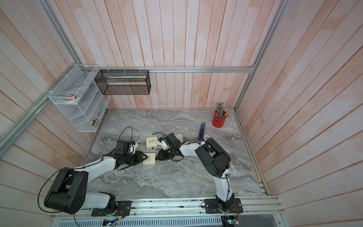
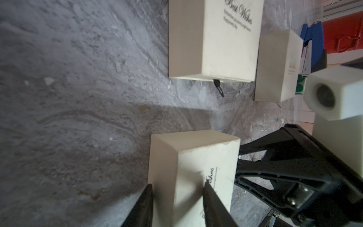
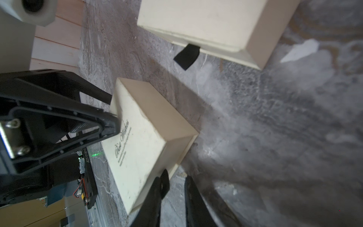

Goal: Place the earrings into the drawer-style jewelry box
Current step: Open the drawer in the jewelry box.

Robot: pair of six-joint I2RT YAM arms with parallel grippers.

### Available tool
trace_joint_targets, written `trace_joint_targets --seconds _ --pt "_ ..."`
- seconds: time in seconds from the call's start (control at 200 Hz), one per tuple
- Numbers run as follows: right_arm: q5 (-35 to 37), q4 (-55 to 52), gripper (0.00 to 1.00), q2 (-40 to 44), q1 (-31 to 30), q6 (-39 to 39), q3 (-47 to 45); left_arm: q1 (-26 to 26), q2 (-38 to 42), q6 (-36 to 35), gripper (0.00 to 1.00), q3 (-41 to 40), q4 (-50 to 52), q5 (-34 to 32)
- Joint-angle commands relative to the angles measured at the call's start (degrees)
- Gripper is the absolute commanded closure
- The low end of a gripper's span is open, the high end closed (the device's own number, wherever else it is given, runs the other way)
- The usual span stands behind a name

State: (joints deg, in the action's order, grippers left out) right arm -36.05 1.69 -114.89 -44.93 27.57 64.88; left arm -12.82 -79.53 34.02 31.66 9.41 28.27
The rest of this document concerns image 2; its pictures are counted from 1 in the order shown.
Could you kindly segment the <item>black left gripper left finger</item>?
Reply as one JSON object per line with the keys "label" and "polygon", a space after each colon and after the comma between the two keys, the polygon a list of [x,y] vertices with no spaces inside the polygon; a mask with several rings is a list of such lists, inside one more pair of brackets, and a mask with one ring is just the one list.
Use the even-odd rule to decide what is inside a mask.
{"label": "black left gripper left finger", "polygon": [[152,184],[148,184],[121,227],[151,227],[153,211],[153,187]]}

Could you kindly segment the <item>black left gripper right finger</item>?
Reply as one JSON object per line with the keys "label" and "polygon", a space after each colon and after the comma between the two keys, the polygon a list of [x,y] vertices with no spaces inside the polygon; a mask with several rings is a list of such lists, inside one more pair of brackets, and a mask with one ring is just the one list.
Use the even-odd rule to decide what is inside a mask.
{"label": "black left gripper right finger", "polygon": [[237,227],[208,181],[203,188],[203,209],[206,227]]}

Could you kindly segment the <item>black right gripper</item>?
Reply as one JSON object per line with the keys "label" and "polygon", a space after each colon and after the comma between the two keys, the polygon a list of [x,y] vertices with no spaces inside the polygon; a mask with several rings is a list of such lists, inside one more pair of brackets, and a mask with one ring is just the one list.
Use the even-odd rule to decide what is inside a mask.
{"label": "black right gripper", "polygon": [[252,170],[261,161],[237,161],[234,184],[274,210],[294,210],[288,199],[289,182],[312,195],[296,208],[291,219],[301,227],[361,227],[363,225],[363,178],[344,164],[314,137],[296,125],[289,125],[241,145],[239,155],[276,148],[273,161],[286,161],[277,178]]}

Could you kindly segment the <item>cream drawer jewelry box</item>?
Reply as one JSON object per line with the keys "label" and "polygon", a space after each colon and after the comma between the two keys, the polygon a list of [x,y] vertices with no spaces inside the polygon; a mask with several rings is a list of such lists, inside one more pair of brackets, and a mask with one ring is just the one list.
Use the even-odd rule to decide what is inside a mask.
{"label": "cream drawer jewelry box", "polygon": [[209,183],[231,207],[240,139],[214,130],[153,134],[148,183],[154,227],[204,227],[203,188]]}

